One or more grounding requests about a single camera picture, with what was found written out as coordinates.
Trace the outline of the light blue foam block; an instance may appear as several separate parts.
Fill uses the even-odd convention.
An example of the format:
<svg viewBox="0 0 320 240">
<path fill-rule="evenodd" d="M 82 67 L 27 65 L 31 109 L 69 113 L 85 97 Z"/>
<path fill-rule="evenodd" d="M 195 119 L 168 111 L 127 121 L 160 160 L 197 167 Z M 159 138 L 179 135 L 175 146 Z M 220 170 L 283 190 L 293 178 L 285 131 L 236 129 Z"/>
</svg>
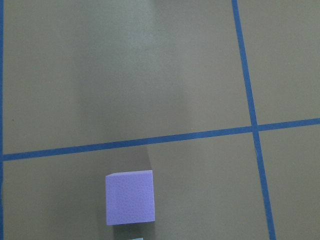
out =
<svg viewBox="0 0 320 240">
<path fill-rule="evenodd" d="M 134 238 L 134 239 L 130 239 L 130 240 L 144 240 L 143 237 L 140 238 Z"/>
</svg>

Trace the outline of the purple foam block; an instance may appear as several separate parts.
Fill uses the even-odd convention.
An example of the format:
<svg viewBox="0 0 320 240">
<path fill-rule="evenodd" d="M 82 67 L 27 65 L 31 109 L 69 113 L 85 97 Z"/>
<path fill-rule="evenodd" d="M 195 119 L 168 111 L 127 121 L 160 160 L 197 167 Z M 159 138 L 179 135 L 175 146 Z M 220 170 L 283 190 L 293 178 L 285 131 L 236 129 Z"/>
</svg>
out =
<svg viewBox="0 0 320 240">
<path fill-rule="evenodd" d="M 154 222 L 153 171 L 127 171 L 107 175 L 105 199 L 108 226 Z"/>
</svg>

